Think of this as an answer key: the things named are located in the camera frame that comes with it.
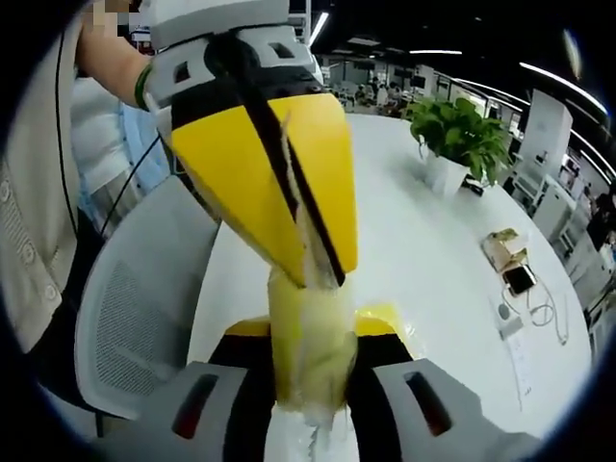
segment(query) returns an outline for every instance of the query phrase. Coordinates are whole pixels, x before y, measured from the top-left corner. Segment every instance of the green wristband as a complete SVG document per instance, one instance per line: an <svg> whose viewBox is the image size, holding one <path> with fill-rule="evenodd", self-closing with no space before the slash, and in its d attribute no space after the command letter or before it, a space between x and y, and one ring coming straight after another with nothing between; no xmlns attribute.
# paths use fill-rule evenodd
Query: green wristband
<svg viewBox="0 0 616 462"><path fill-rule="evenodd" d="M137 83L135 84L135 101L137 101L137 105L140 109L143 109L144 111L148 111L145 100L143 99L143 93L145 91L145 83L147 82L147 77L150 75L150 72L152 72L152 62L148 63L148 65L141 71L141 74L137 79Z"/></svg>

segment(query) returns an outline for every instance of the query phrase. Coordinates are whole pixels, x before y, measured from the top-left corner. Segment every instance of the button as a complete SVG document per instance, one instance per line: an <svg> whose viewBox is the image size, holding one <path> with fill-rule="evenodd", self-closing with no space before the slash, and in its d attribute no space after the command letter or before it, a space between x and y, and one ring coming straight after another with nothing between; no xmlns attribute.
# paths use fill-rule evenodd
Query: button
<svg viewBox="0 0 616 462"><path fill-rule="evenodd" d="M35 248L32 244L25 244L21 250L21 256L26 265L31 265L35 261Z"/></svg>
<svg viewBox="0 0 616 462"><path fill-rule="evenodd" d="M11 185L9 180L4 180L0 185L0 200L6 202L11 197Z"/></svg>
<svg viewBox="0 0 616 462"><path fill-rule="evenodd" d="M57 296L58 296L58 291L56 290L54 286L50 284L49 286L45 288L45 297L47 297L48 300L53 300Z"/></svg>

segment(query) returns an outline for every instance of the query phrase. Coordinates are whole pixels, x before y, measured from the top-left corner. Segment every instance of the smartphone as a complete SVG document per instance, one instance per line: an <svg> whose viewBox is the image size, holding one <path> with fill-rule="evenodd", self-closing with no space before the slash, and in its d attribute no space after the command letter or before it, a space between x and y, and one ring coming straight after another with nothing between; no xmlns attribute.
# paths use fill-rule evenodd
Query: smartphone
<svg viewBox="0 0 616 462"><path fill-rule="evenodd" d="M537 279L528 265L509 269L502 274L502 278L513 296L523 294L537 284Z"/></svg>

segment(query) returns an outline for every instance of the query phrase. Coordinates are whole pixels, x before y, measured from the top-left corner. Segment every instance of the gray mesh chair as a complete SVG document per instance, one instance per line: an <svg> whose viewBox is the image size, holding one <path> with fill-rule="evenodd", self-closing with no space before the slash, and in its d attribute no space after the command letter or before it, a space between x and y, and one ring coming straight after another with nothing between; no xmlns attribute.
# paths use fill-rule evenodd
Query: gray mesh chair
<svg viewBox="0 0 616 462"><path fill-rule="evenodd" d="M88 404L134 420L186 367L217 232L176 177L122 221L92 268L77 320L75 369Z"/></svg>

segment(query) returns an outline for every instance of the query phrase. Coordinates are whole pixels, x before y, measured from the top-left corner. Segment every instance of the desk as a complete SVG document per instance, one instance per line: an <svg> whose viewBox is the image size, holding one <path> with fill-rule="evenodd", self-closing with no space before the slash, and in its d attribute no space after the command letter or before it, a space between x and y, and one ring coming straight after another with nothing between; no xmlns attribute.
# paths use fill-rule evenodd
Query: desk
<svg viewBox="0 0 616 462"><path fill-rule="evenodd" d="M414 178L419 148L405 120L348 115L353 136L359 264L349 276L357 307L394 302L411 354L429 358L474 390L485 416L505 430L544 436L590 371L590 345L576 293L531 219L494 187L438 199ZM513 365L494 311L502 283L479 248L489 232L513 226L529 234L530 266L552 292L569 341L553 324L525 320L533 391L521 410ZM220 229L192 330L189 361L207 361L224 330L265 315L269 267L227 226ZM531 303L545 301L532 295ZM515 302L526 308L526 298Z"/></svg>

